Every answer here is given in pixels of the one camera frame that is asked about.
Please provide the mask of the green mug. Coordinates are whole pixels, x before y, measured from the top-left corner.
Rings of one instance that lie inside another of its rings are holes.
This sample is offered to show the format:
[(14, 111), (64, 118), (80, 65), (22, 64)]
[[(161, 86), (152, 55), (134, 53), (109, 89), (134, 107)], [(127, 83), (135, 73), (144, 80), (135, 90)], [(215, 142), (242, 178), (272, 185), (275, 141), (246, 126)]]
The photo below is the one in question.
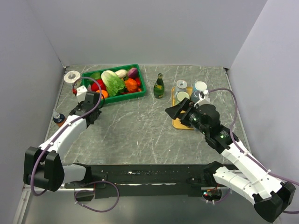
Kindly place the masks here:
[(185, 98), (190, 99), (190, 96), (189, 96), (189, 94), (187, 92), (184, 92), (184, 91), (178, 92), (177, 95), (174, 98), (174, 105), (179, 104)]

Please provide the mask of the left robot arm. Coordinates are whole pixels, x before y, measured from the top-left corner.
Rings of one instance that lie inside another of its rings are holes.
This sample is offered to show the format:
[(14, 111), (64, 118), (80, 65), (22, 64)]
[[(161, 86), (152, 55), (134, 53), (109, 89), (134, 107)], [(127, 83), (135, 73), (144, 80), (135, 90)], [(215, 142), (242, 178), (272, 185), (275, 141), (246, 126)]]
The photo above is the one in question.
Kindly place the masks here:
[(24, 156), (23, 181), (31, 187), (32, 193), (37, 196), (34, 188), (43, 191), (57, 191), (62, 184), (76, 182), (86, 188), (91, 185), (91, 167), (85, 164), (74, 163), (63, 165), (63, 157), (74, 141), (90, 125), (94, 124), (101, 111), (99, 104), (101, 94), (86, 93), (85, 99), (71, 110), (65, 123), (39, 147), (29, 147)]

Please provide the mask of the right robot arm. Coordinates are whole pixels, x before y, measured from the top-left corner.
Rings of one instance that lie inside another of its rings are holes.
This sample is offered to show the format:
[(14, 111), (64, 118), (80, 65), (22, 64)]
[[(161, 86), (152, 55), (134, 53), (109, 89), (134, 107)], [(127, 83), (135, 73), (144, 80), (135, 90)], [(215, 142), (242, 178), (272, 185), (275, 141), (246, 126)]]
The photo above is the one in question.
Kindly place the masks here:
[(204, 170), (204, 181), (209, 186), (224, 185), (253, 204), (255, 211), (267, 222), (274, 222), (282, 213), (288, 213), (295, 183), (273, 174), (246, 149), (238, 137), (220, 122), (214, 105), (195, 107), (185, 98), (179, 104), (165, 109), (181, 124), (199, 130), (206, 143), (228, 159), (239, 170), (228, 170), (219, 162), (210, 163)]

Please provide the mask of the dark grey blue mug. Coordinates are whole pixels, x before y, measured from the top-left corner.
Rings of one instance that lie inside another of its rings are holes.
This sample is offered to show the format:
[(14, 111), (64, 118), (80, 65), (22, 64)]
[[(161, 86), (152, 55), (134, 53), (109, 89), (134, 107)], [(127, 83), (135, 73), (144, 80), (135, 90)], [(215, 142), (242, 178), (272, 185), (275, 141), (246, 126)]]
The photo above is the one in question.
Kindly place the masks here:
[(193, 101), (194, 103), (197, 103), (200, 100), (204, 99), (204, 93), (201, 91), (195, 91), (191, 94), (190, 100)]

